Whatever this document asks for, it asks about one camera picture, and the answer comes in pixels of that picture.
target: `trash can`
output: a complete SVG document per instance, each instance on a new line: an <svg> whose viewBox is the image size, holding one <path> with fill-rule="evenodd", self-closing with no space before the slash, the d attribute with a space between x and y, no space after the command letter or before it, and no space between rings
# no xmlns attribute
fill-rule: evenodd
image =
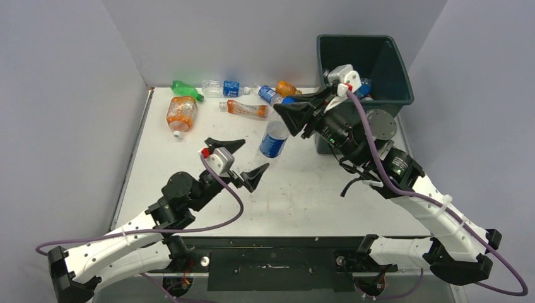
<svg viewBox="0 0 535 303"><path fill-rule="evenodd" d="M409 76L394 39L375 35L319 35L317 60L320 86L327 83L327 73L334 68L351 64L361 78L372 80L373 100L363 100L365 110L384 109L393 117L404 105L413 103L414 95ZM345 116L350 123L360 121L355 105L346 100L333 110ZM325 140L315 135L316 150L330 154Z"/></svg>

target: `gray wall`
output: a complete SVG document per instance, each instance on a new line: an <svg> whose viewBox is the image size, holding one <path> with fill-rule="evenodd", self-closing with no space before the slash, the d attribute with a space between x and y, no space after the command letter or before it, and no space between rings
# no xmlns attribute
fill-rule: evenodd
<svg viewBox="0 0 535 303"><path fill-rule="evenodd" d="M409 71L409 141L456 206L503 234L499 250L535 285L535 3L449 0ZM495 262L492 285L520 287ZM471 302L533 302L467 288Z"/></svg>
<svg viewBox="0 0 535 303"><path fill-rule="evenodd" d="M390 35L407 66L447 0L103 0L147 84L312 86L316 36Z"/></svg>
<svg viewBox="0 0 535 303"><path fill-rule="evenodd" d="M33 249L109 228L146 86L99 0L9 0L0 91L0 302L54 302Z"/></svg>

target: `plastic bottle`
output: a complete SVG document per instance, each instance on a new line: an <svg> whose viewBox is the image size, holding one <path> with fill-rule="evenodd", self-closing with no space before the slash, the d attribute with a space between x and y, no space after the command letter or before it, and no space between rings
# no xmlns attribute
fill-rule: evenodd
<svg viewBox="0 0 535 303"><path fill-rule="evenodd" d="M264 85L260 87L258 91L258 96L262 97L265 101L268 101L269 104L274 105L282 103L284 97L279 95L276 91L272 90L271 87Z"/></svg>
<svg viewBox="0 0 535 303"><path fill-rule="evenodd" d="M207 97L239 97L250 94L251 87L240 87L239 82L203 80L203 93Z"/></svg>
<svg viewBox="0 0 535 303"><path fill-rule="evenodd" d="M282 80L277 83L277 89L275 89L275 91L283 97L301 95L303 93L297 88L295 88L295 86Z"/></svg>
<svg viewBox="0 0 535 303"><path fill-rule="evenodd" d="M197 88L194 88L189 84L185 84L182 81L173 81L173 85L171 85L171 90L173 90L175 95L192 96L198 102L202 102L204 100L204 96L197 92Z"/></svg>
<svg viewBox="0 0 535 303"><path fill-rule="evenodd" d="M167 110L167 124L175 138L181 138L183 131L193 127L197 117L197 103L192 96L174 97Z"/></svg>
<svg viewBox="0 0 535 303"><path fill-rule="evenodd" d="M293 102L294 100L291 98L284 98L281 103L290 104ZM290 131L281 116L272 110L267 118L266 133L264 134L262 143L260 143L260 152L268 158L278 157L283 151L283 147L289 136Z"/></svg>
<svg viewBox="0 0 535 303"><path fill-rule="evenodd" d="M362 83L362 85L356 90L355 93L359 99L372 92L372 81L370 79L360 78L360 83Z"/></svg>
<svg viewBox="0 0 535 303"><path fill-rule="evenodd" d="M219 108L226 112L242 116L256 116L265 118L268 116L267 105L245 105L234 100L219 102Z"/></svg>

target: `green bottle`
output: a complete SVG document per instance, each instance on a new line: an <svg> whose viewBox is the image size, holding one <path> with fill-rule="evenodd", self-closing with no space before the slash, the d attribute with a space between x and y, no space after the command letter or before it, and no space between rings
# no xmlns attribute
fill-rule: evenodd
<svg viewBox="0 0 535 303"><path fill-rule="evenodd" d="M198 102L202 102L204 100L204 96L197 92L196 88L189 84L185 84L182 81L173 81L173 85L171 85L171 90L173 90L173 92L179 96L192 96Z"/></svg>

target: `red connector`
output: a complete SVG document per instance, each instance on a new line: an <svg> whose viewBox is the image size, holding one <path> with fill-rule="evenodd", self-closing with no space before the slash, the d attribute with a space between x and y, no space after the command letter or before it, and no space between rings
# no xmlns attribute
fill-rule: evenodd
<svg viewBox="0 0 535 303"><path fill-rule="evenodd" d="M210 157L210 151L209 151L208 148L206 148L206 147L203 148L203 149L201 150L201 153L203 154L203 157L204 157L205 159L208 158L208 157Z"/></svg>

